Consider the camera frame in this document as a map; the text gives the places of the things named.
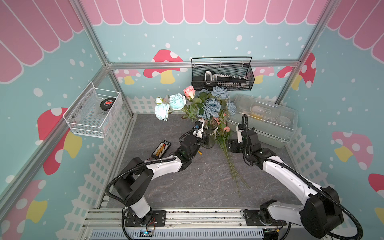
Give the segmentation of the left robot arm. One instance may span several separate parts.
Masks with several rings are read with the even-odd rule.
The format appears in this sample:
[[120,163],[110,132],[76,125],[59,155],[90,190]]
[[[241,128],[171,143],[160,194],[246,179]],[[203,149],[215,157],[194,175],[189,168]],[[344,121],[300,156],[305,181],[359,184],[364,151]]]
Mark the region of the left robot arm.
[[153,217],[152,208],[144,197],[149,184],[158,177],[187,169],[205,142],[205,134],[191,130],[183,134],[179,142],[180,147],[166,158],[152,161],[132,159],[107,184],[105,194],[131,209],[140,220],[148,222]]

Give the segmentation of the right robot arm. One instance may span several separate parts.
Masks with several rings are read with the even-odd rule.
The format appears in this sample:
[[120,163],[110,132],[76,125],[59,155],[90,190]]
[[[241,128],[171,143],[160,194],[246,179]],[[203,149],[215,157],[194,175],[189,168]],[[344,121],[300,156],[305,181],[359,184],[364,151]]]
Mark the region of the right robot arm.
[[[270,174],[298,200],[299,205],[285,204],[277,200],[269,200],[260,206],[259,219],[264,225],[274,221],[285,221],[304,229],[313,237],[321,239],[330,236],[338,240],[360,240],[364,230],[358,219],[340,203],[340,198],[332,187],[323,188],[303,177],[291,168],[275,152],[262,148],[258,134],[254,128],[248,127],[248,116],[242,116],[241,123],[236,128],[237,139],[229,141],[229,148],[233,153],[241,153],[244,162],[252,167]],[[344,222],[347,216],[356,226],[357,232],[353,236],[341,236],[333,231]]]

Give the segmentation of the pink orange flower stem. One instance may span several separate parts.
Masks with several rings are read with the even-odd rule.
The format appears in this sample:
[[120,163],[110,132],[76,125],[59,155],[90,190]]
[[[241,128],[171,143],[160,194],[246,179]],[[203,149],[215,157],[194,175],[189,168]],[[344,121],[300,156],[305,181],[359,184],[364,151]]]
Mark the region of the pink orange flower stem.
[[238,195],[239,195],[239,197],[241,197],[242,195],[241,195],[241,192],[240,192],[240,185],[239,185],[239,180],[238,180],[239,173],[238,173],[238,171],[237,171],[237,169],[235,167],[235,164],[234,164],[234,161],[233,161],[233,159],[231,157],[231,154],[228,152],[228,148],[227,148],[227,145],[226,145],[225,141],[222,141],[221,147],[222,147],[222,150],[223,150],[223,152],[225,154],[225,157],[227,159],[227,163],[228,163],[228,166],[229,166],[231,177],[232,177],[233,181],[236,184]]
[[219,145],[220,145],[220,147],[221,147],[221,149],[222,149],[222,151],[223,151],[223,153],[227,159],[227,163],[229,166],[229,171],[230,171],[231,177],[234,180],[234,182],[236,183],[238,191],[240,190],[240,184],[241,183],[244,184],[244,186],[249,189],[250,188],[249,184],[240,175],[237,168],[235,167],[234,160],[232,159],[231,154],[228,151],[226,139],[223,137],[220,137],[220,138],[218,138],[218,143],[219,143]]

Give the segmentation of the pink rose stem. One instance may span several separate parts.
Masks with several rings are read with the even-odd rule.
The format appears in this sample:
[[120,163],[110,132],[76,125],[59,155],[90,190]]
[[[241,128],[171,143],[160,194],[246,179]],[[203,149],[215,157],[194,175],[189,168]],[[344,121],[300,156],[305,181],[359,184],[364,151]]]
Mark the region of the pink rose stem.
[[189,86],[184,89],[184,95],[188,101],[192,101],[195,98],[195,89],[193,86]]

